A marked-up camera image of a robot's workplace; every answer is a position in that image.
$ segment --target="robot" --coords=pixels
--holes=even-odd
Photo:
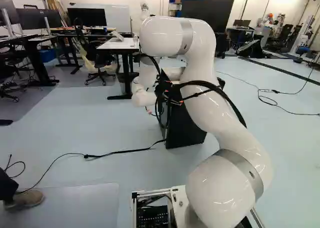
[[[211,27],[196,19],[151,17],[140,30],[141,50],[153,57],[184,55],[186,68],[180,83],[211,83],[219,86],[214,56],[216,37]],[[151,72],[151,83],[156,79]],[[208,90],[203,85],[185,85],[182,97]],[[154,104],[139,78],[132,86],[136,106]],[[204,160],[188,176],[185,192],[192,209],[208,228],[234,228],[268,188],[273,177],[269,155],[241,124],[218,92],[210,91],[184,101],[194,123],[212,133],[220,150]]]
[[[277,25],[278,24],[278,20],[274,20],[274,15],[273,14],[267,14],[265,17],[264,17],[264,19],[262,19],[262,18],[260,18],[260,19],[258,19],[258,22],[257,22],[257,24],[256,24],[256,26],[258,27],[258,28],[261,28],[261,27],[263,27],[265,24],[266,24],[266,22],[268,22],[269,21],[269,24],[271,24],[271,25]]]

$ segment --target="desk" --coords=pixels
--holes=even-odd
[[[130,35],[132,37],[132,34],[121,34],[121,35],[123,35],[124,37],[129,37],[129,35]],[[57,67],[74,67],[75,66],[75,69],[71,71],[71,74],[75,74],[81,68],[81,66],[78,63],[78,58],[77,58],[76,51],[75,51],[75,48],[73,46],[73,41],[72,41],[72,38],[76,38],[77,35],[76,34],[68,34],[68,33],[66,33],[66,34],[57,34],[56,36],[58,38],[58,42],[59,42],[59,44],[60,44],[60,46],[62,48],[62,51],[63,51],[64,56],[65,56],[66,61],[67,61],[67,64],[58,64],[56,66]],[[111,38],[113,38],[115,36],[114,35],[110,35],[110,34],[107,34],[107,35],[104,35],[104,34],[84,34],[84,37],[88,38],[88,39],[89,38],[95,38],[95,39],[105,38],[106,40],[108,40],[108,39],[111,39]],[[70,60],[70,57],[69,57],[69,52],[67,50],[66,43],[65,43],[65,38],[68,39],[70,50],[71,50],[72,57],[73,57],[73,60],[74,60],[74,64],[71,63],[71,60]]]
[[[38,37],[37,34],[23,35],[15,38],[0,39],[0,48],[8,44],[23,45],[31,64],[38,77],[38,80],[30,82],[27,86],[54,86],[59,80],[51,80],[48,76],[47,69],[44,66],[37,45],[44,41],[55,39],[56,37]]]
[[[251,41],[252,39],[246,39],[246,33],[251,33],[250,36],[254,36],[254,29],[243,29],[243,28],[227,28],[227,32],[229,33],[229,37],[231,41],[234,43],[233,49],[237,50],[242,44],[246,41]]]
[[[100,54],[116,54],[122,56],[123,63],[123,74],[124,74],[124,84],[125,84],[125,94],[118,96],[109,96],[107,99],[131,99],[131,87],[130,87],[130,72],[129,72],[129,63],[128,57],[130,59],[130,69],[133,72],[133,53],[139,52],[139,40],[134,42],[133,38],[124,38],[123,42],[110,42],[107,41],[101,46],[97,47],[97,52]]]
[[[38,77],[38,80],[33,80],[27,84],[28,87],[37,87],[37,86],[54,86],[56,83],[59,83],[57,79],[50,79],[47,69],[42,62],[40,52],[37,49],[38,44],[45,41],[52,41],[57,39],[55,36],[44,36],[36,37],[29,39],[24,43],[24,48],[28,52],[28,57],[31,60],[34,71]]]

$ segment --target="desk leg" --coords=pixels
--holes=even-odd
[[[56,85],[56,83],[59,83],[58,79],[52,80],[49,78],[47,69],[44,63],[42,62],[40,53],[37,49],[37,44],[27,41],[26,43],[24,43],[24,48],[28,53],[28,57],[30,58],[34,71],[38,77],[38,80],[33,80],[29,82],[26,86],[54,86]]]
[[[69,52],[68,52],[66,44],[65,44],[65,39],[64,38],[58,38],[58,42],[60,44],[60,47],[62,48],[62,51],[64,53],[64,57],[65,57],[66,61],[68,62],[68,66],[72,65],[70,57],[69,57]]]
[[[125,85],[125,94],[118,96],[109,96],[108,100],[116,99],[131,99],[132,93],[130,88],[130,75],[129,75],[129,63],[128,63],[128,54],[122,54],[122,63],[123,63],[123,74],[124,74],[124,85]]]
[[[129,64],[130,64],[130,72],[134,72],[134,57],[132,54],[129,54]]]
[[[73,56],[73,59],[74,59],[74,62],[75,62],[75,69],[73,69],[71,74],[75,74],[76,72],[78,72],[80,70],[81,66],[79,66],[79,64],[78,64],[77,54],[76,54],[76,51],[75,51],[75,48],[74,48],[74,44],[72,42],[72,37],[68,37],[68,41],[69,41],[69,46],[70,46],[70,49],[71,49],[71,52],[72,52],[72,56]]]

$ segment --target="black office chair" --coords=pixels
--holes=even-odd
[[[9,48],[7,52],[0,53],[0,65],[12,66],[16,74],[21,78],[20,69],[17,67],[17,64],[21,63],[27,56],[27,52],[25,50],[16,50],[15,46],[8,45]]]
[[[116,59],[110,54],[110,55],[99,55],[97,53],[97,47],[103,44],[104,42],[101,41],[91,41],[88,42],[82,32],[83,25],[81,24],[79,27],[74,25],[76,37],[82,48],[86,51],[86,58],[89,61],[94,62],[94,67],[97,69],[96,74],[88,74],[88,79],[85,81],[85,85],[89,84],[89,81],[92,81],[96,78],[100,78],[102,80],[102,84],[105,86],[106,82],[104,79],[104,76],[112,76],[114,79],[116,78],[115,74],[108,74],[106,71],[101,71],[100,68],[103,68],[105,66],[111,65],[113,61]]]
[[[18,102],[19,98],[17,96],[12,96],[8,93],[14,92],[11,83],[5,83],[6,79],[12,77],[15,74],[15,69],[12,66],[4,65],[0,66],[0,98],[9,98],[14,102]]]
[[[281,33],[278,38],[269,38],[265,46],[266,49],[275,52],[287,53],[289,49],[287,48],[289,36],[291,34],[292,24],[286,24],[283,26]]]

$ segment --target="office chair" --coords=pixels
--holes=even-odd
[[[88,79],[85,81],[84,84],[88,85],[89,81],[92,81],[96,78],[100,78],[102,80],[102,85],[105,86],[106,82],[104,76],[112,76],[114,79],[116,78],[116,59],[112,55],[100,56],[97,53],[96,47],[100,46],[103,42],[88,42],[82,32],[83,25],[80,25],[79,28],[75,25],[74,28],[77,40],[80,43],[80,54],[82,59],[84,60],[84,66],[89,71]]]
[[[21,63],[28,56],[27,52],[25,50],[16,50],[13,45],[7,45],[5,47],[9,48],[9,50],[7,52],[0,53],[0,65],[11,66],[19,78],[21,78],[17,64]]]
[[[18,102],[19,98],[17,96],[12,96],[8,93],[16,91],[11,89],[11,84],[5,84],[7,78],[12,77],[15,74],[15,70],[12,66],[5,65],[0,67],[0,98],[9,98],[14,102]]]
[[[275,52],[287,53],[289,51],[287,45],[292,28],[292,24],[284,25],[278,38],[268,39],[267,45],[265,46],[266,49]]]

